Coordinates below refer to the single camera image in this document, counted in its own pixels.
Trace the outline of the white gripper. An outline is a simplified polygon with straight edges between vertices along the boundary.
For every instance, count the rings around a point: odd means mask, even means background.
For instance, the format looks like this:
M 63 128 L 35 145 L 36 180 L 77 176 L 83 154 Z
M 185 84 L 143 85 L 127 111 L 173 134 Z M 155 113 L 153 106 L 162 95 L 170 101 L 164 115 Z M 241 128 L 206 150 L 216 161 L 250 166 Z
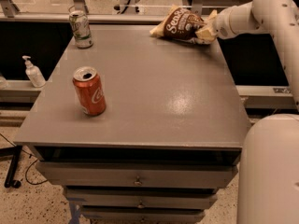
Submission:
M 195 32 L 197 44 L 211 44 L 217 36 L 221 39 L 235 38 L 242 34 L 258 34 L 261 32 L 259 23 L 251 12 L 252 3 L 241 6 L 233 6 L 224 9 L 218 14 L 214 9 L 207 17 L 207 21 L 213 21 L 212 25 L 206 25 Z

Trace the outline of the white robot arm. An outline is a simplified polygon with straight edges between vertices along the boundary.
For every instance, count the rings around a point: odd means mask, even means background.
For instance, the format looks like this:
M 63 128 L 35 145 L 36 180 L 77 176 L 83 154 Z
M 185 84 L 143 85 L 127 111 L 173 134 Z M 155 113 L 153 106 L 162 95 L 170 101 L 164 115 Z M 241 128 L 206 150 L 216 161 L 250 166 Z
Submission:
M 243 34 L 269 34 L 299 104 L 299 23 L 293 0 L 252 0 L 211 15 L 196 32 L 210 43 Z M 257 121 L 242 148 L 236 224 L 299 224 L 299 115 Z

